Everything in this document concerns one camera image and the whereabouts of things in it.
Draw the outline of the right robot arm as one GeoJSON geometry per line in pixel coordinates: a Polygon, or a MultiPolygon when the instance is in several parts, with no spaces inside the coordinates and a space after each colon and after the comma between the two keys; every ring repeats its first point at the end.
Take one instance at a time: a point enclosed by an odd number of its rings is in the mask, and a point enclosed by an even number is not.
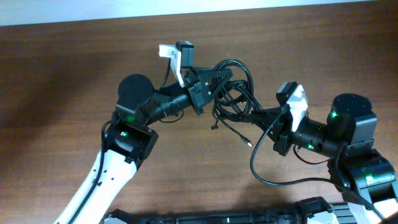
{"type": "Polygon", "coordinates": [[[335,97],[325,123],[310,119],[304,93],[277,94],[278,108],[253,112],[252,124],[270,137],[274,150],[286,155],[304,148],[328,158],[330,178],[287,181],[328,182],[342,194],[356,218],[365,223],[388,223],[397,213],[397,173],[374,147],[377,116],[371,102],[354,93],[335,97]]]}

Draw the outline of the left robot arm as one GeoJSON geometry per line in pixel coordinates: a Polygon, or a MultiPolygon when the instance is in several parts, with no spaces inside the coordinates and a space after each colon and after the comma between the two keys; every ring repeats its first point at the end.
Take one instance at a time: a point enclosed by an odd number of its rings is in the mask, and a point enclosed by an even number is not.
{"type": "Polygon", "coordinates": [[[159,137],[150,124],[188,107],[202,114],[232,76],[228,68],[189,68],[182,82],[163,83],[159,89],[142,74],[123,79],[116,109],[101,129],[101,149],[93,167],[56,223],[99,223],[149,157],[159,137]]]}

